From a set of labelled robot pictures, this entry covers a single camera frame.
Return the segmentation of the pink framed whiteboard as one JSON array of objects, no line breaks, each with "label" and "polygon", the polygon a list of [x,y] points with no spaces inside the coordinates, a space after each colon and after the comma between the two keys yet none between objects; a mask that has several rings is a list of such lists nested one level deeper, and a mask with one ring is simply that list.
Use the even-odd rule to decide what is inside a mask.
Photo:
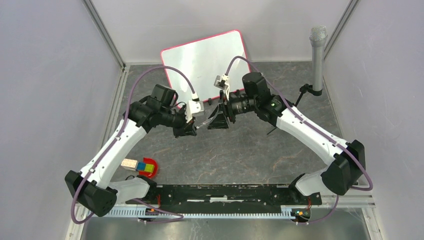
[{"label": "pink framed whiteboard", "polygon": [[187,102],[192,98],[190,84],[201,101],[219,97],[214,86],[217,76],[223,75],[228,66],[229,84],[232,92],[244,89],[242,77],[251,71],[247,62],[234,57],[246,57],[246,48],[239,30],[231,30],[213,36],[180,44],[161,51],[163,65],[180,70],[179,73],[166,69],[169,86],[178,94],[178,101]]}]

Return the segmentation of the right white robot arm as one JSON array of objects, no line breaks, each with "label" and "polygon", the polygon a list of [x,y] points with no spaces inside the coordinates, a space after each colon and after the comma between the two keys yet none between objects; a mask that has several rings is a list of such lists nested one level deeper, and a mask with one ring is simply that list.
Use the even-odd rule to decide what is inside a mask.
[{"label": "right white robot arm", "polygon": [[272,94],[259,72],[242,77],[244,93],[229,92],[229,81],[225,74],[215,79],[219,102],[209,117],[209,130],[227,129],[237,115],[254,112],[262,121],[301,141],[325,163],[325,168],[302,174],[292,182],[288,196],[293,203],[302,204],[310,195],[325,190],[343,196],[355,187],[366,169],[365,147],[360,141],[348,142],[308,119],[291,102]]}]

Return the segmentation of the whiteboard marker pen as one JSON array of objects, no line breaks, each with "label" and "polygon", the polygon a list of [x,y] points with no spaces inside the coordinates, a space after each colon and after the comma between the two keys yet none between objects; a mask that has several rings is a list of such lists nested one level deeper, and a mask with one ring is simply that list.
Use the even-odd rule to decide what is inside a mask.
[{"label": "whiteboard marker pen", "polygon": [[211,122],[211,120],[210,120],[210,119],[208,119],[208,120],[206,120],[206,121],[202,122],[201,124],[197,125],[195,128],[196,128],[196,129],[202,128],[202,127],[204,127],[204,126],[207,126],[210,122]]}]

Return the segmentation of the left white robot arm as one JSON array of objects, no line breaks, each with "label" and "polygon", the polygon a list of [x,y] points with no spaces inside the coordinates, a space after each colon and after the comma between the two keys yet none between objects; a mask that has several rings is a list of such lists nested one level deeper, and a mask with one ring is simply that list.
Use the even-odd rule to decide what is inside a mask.
[{"label": "left white robot arm", "polygon": [[157,190],[143,177],[131,180],[112,181],[112,177],[124,158],[152,128],[172,128],[175,137],[195,136],[195,114],[203,110],[203,103],[193,90],[191,98],[179,111],[172,111],[176,91],[157,84],[150,95],[127,104],[123,119],[105,145],[79,171],[70,170],[65,183],[72,195],[71,217],[77,224],[75,206],[87,208],[91,215],[103,217],[116,204],[140,199],[145,204],[153,203]]}]

